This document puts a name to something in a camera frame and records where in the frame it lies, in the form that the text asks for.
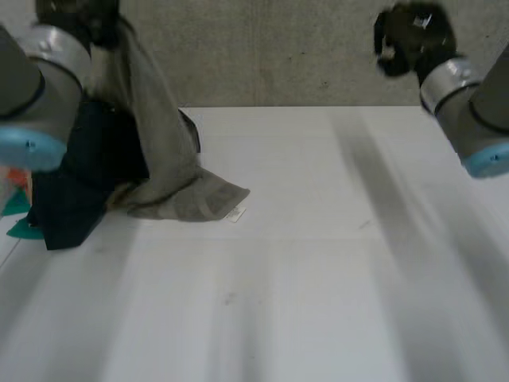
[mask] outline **white tabletop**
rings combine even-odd
[[[509,177],[417,107],[189,112],[244,216],[2,235],[1,382],[509,380]]]

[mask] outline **concrete wall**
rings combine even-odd
[[[30,0],[3,0],[15,29]],[[509,42],[509,0],[442,0],[460,50],[486,72]],[[375,68],[372,25],[387,0],[123,0],[186,106],[418,104],[412,76]]]

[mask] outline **gray cloth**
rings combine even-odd
[[[87,90],[133,113],[150,179],[127,193],[116,193],[113,205],[142,218],[223,219],[249,190],[200,167],[167,78],[130,27],[122,25],[120,37],[115,52],[94,52],[95,68]]]

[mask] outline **teal cloth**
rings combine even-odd
[[[7,235],[24,240],[43,240],[45,238],[39,228],[32,228],[29,226],[29,222],[26,218],[19,220],[16,225],[7,232]]]
[[[2,211],[2,216],[12,216],[18,213],[27,213],[30,210],[30,203],[26,198],[25,190],[16,189],[16,193],[9,199]]]

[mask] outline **white label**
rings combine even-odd
[[[228,219],[232,223],[236,223],[239,221],[239,219],[242,217],[242,215],[246,212],[245,207],[235,207],[233,211],[228,213],[226,216],[226,219]]]

